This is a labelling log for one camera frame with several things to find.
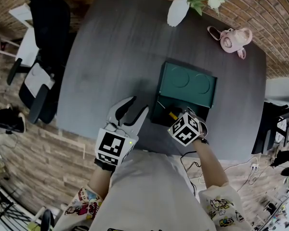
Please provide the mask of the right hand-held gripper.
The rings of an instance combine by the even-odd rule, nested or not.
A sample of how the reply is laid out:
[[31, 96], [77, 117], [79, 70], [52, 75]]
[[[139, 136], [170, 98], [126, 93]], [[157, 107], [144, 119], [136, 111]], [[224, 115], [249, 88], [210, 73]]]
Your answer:
[[207, 143], [206, 136], [208, 128], [204, 120], [188, 107], [187, 110], [176, 119], [174, 124], [168, 128], [168, 133], [182, 146], [188, 146], [195, 140]]

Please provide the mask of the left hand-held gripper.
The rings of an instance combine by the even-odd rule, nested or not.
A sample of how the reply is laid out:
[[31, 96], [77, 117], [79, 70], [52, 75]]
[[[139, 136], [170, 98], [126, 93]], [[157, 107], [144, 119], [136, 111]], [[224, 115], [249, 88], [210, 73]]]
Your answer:
[[95, 155], [98, 160], [117, 167], [134, 148], [138, 141], [138, 133], [149, 112], [149, 106], [143, 107], [133, 120], [124, 123], [121, 120], [136, 99], [136, 96], [129, 97], [110, 108], [106, 125], [99, 129], [95, 144]]

